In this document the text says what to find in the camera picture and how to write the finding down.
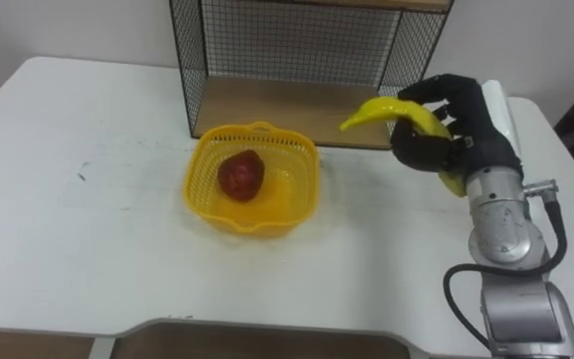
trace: floor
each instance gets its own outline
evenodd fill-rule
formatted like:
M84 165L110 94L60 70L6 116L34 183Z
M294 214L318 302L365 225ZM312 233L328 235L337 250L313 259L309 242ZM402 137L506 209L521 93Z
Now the floor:
M92 339L0 333L0 359L87 359ZM274 329L157 324L115 345L113 359L408 359L385 337Z

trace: robotic arm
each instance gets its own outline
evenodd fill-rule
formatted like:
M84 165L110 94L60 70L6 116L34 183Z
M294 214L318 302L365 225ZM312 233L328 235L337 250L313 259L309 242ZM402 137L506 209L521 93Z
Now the robotic arm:
M420 134L398 118L392 134L394 155L405 165L461 177L473 220L468 247L475 264L459 264L443 278L446 301L457 319L488 348L493 358L574 358L574 325L562 293L548 273L567 248L554 180L523 185L519 157L497 128L487 100L473 79L440 75L399 92L399 99L446 105L433 113L452 139ZM551 257L542 233L530 220L527 199L540 196L557 235ZM462 315L450 291L451 278L463 271L482 276L484 337Z

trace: red apple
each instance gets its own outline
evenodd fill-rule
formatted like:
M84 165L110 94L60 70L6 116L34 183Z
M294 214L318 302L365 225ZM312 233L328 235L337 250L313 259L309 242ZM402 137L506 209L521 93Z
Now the red apple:
M243 202L256 197L264 177L265 164L253 150L230 157L218 168L220 188L231 198Z

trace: yellow banana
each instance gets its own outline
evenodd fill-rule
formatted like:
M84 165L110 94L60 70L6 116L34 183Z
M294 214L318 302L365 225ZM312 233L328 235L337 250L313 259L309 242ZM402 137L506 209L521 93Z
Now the yellow banana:
M340 125L340 130L345 131L356 125L373 122L395 121L399 117L411 120L416 131L421 135L438 136L452 140L446 126L431 111L413 101L404 101L387 96L364 103L357 113ZM457 196L466 195L461 176L447 172L440 172L438 176L453 194Z

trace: metal robot arm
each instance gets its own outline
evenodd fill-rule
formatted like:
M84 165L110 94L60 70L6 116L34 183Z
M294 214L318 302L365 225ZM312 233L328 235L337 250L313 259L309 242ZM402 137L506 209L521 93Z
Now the metal robot arm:
M435 114L441 120L446 115L455 119L447 126L455 140L433 166L427 158L415 166L413 155L399 156L400 150L394 154L412 168L449 171L461 175L465 183L473 220L468 245L475 264L454 266L443 281L446 300L460 322L493 358L574 358L574 325L568 305L547 280L567 247L557 185L554 180L523 185L518 142L499 89L482 91L476 81L455 75L440 75L403 89L399 93L403 100L420 104L447 100ZM396 125L393 137L416 138L419 134L401 134L412 130L412 126ZM530 220L528 198L535 196L543 199L558 237L552 257L542 233ZM462 271L482 276L487 337L468 322L451 296L450 279Z

